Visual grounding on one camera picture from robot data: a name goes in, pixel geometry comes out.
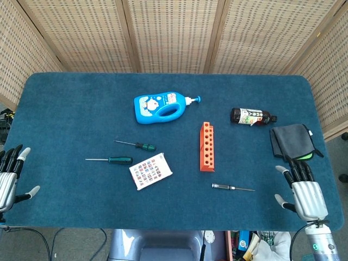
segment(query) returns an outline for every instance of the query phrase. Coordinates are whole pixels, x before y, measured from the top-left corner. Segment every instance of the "table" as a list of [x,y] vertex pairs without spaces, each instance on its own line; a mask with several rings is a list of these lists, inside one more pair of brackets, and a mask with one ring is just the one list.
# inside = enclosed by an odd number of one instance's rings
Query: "table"
[[[177,120],[140,125],[133,98],[177,91],[200,95]],[[264,109],[278,122],[230,123],[233,107]],[[215,172],[200,172],[199,133],[214,126]],[[301,76],[225,74],[37,73],[27,80],[5,148],[31,147],[17,193],[35,185],[30,201],[6,213],[9,225],[166,230],[295,231],[304,225],[274,194],[293,202],[275,165],[273,126],[304,123],[324,158],[309,161],[327,203],[332,230],[343,214],[308,82]],[[155,153],[116,144],[146,142]],[[134,164],[164,152],[170,177],[137,191],[128,167],[85,158],[131,156]],[[256,192],[212,189],[233,184]]]

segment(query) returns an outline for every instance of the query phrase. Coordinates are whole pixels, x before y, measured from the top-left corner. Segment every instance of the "precision screwdriver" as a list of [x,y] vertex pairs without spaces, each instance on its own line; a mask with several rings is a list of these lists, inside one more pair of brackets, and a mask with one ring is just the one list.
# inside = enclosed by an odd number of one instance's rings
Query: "precision screwdriver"
[[145,151],[155,151],[156,150],[156,146],[151,145],[151,144],[143,144],[143,143],[138,143],[138,142],[137,143],[129,143],[129,142],[124,142],[124,141],[120,141],[120,140],[114,140],[114,142],[134,145],[136,148],[141,148],[142,150],[145,150]]
[[85,159],[85,160],[102,160],[107,161],[113,164],[131,164],[133,162],[133,158],[131,157],[109,157],[108,159]]
[[231,190],[238,189],[238,190],[255,191],[255,190],[253,190],[253,189],[236,188],[236,187],[234,187],[234,186],[222,185],[222,184],[216,184],[216,183],[213,183],[213,184],[212,184],[212,188],[215,188],[215,189],[231,189]]

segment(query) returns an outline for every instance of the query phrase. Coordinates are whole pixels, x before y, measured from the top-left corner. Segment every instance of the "orange test tube rack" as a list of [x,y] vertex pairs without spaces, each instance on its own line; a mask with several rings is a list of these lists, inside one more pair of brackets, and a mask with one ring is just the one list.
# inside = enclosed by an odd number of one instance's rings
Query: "orange test tube rack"
[[214,127],[204,122],[200,132],[200,170],[214,171]]

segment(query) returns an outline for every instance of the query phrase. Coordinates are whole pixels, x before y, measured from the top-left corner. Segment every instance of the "wicker screen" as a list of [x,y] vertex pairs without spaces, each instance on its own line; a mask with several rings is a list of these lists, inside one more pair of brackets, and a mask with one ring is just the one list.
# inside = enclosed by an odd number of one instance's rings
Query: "wicker screen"
[[129,0],[142,72],[203,73],[218,0]]
[[23,0],[70,71],[132,72],[115,0]]
[[279,74],[335,0],[231,0],[213,73]]
[[324,132],[348,120],[348,11],[312,48],[295,74],[309,80]]
[[9,0],[0,1],[0,36],[0,101],[15,110],[32,73],[62,66]]

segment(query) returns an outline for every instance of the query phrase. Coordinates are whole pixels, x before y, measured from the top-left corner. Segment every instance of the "green handle screwdriver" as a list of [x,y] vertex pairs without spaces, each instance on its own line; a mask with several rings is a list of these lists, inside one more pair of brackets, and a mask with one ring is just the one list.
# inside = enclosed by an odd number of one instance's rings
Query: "green handle screwdriver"
[[131,157],[109,157],[108,159],[85,159],[85,160],[102,160],[113,164],[131,164],[133,163],[133,158]]
[[151,145],[151,144],[143,144],[143,143],[138,143],[138,142],[137,143],[129,143],[129,142],[124,142],[124,141],[120,141],[120,140],[114,140],[114,142],[134,145],[136,148],[141,148],[142,150],[145,150],[145,151],[155,151],[156,150],[156,146]]

